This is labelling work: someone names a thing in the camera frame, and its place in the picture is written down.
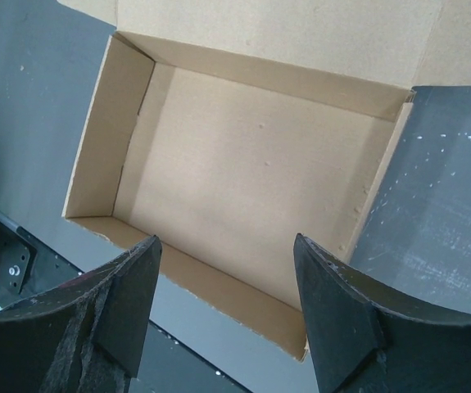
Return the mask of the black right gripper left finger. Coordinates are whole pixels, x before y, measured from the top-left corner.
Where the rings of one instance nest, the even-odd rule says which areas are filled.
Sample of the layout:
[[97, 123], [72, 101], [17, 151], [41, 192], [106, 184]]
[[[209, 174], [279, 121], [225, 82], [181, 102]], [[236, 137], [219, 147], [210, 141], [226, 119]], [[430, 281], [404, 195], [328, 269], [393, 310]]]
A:
[[152, 236], [0, 310], [0, 392], [126, 392], [138, 375], [161, 257]]

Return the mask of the brown cardboard box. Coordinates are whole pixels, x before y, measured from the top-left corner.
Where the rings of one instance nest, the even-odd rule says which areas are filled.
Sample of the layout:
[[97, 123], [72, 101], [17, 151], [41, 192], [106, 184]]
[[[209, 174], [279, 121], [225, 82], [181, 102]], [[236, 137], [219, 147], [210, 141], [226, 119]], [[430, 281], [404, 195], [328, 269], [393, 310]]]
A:
[[349, 260], [418, 87], [471, 85], [471, 1], [69, 1], [112, 25], [63, 217], [303, 360], [292, 248]]

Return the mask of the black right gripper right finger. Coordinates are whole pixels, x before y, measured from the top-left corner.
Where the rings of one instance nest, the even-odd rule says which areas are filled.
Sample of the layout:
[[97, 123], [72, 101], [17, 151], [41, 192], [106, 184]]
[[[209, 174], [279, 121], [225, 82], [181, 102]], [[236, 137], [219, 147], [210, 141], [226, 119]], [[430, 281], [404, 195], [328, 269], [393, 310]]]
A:
[[293, 255], [321, 392], [471, 392], [471, 314], [406, 295], [297, 234]]

